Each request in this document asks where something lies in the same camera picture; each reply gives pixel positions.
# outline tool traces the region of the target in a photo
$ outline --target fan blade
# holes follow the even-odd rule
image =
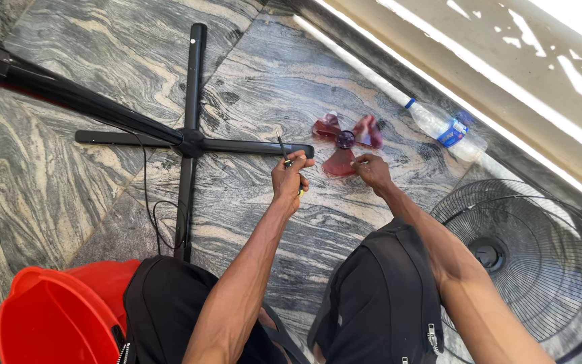
[[[354,130],[356,142],[380,149],[383,146],[383,136],[373,115],[364,116],[356,123]]]
[[[355,173],[351,166],[354,153],[351,149],[336,149],[335,153],[323,163],[323,171],[335,176],[351,176]]]
[[[340,125],[338,125],[338,116],[335,112],[328,112],[323,117],[316,120],[312,128],[314,134],[321,137],[335,137],[340,133]]]

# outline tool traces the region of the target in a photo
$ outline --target water bottle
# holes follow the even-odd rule
[[[486,141],[482,137],[474,134],[468,125],[450,116],[439,106],[414,102],[408,111],[419,128],[457,157],[473,162],[486,150]]]

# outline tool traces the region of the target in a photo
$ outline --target red bucket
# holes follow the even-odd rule
[[[112,328],[125,336],[123,293],[139,264],[20,270],[0,307],[2,364],[116,363]]]

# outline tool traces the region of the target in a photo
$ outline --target zipper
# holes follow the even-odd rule
[[[127,358],[129,358],[129,345],[131,343],[126,343],[123,346],[123,350],[120,351],[120,355],[118,356],[118,361],[116,364],[120,364],[120,360],[124,358],[123,364],[127,364]]]
[[[434,335],[434,324],[428,324],[428,341],[430,342],[430,346],[432,346],[432,351],[436,355],[441,355],[442,352],[437,347],[437,336]]]

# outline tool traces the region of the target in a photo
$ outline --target leg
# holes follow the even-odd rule
[[[166,256],[144,260],[125,291],[129,363],[179,364],[207,294],[212,273]],[[256,322],[238,363],[286,363]]]
[[[328,363],[434,363],[427,328],[441,336],[439,298],[427,253],[407,227],[393,221],[370,234],[330,279],[308,342]]]

